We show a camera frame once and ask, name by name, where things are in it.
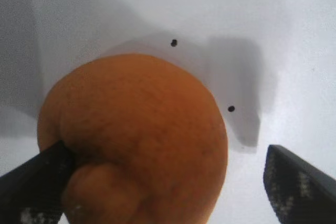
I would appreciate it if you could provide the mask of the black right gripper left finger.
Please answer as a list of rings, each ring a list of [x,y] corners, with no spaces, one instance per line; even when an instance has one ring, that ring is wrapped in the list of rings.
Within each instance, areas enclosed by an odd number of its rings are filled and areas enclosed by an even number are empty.
[[[58,223],[74,170],[74,153],[59,141],[1,176],[1,223]]]

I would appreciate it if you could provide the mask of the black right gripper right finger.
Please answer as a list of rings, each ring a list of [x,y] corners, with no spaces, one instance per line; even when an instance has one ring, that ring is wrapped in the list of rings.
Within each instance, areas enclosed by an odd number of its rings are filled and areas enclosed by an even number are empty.
[[[280,223],[335,224],[335,179],[281,145],[269,145],[264,188]]]

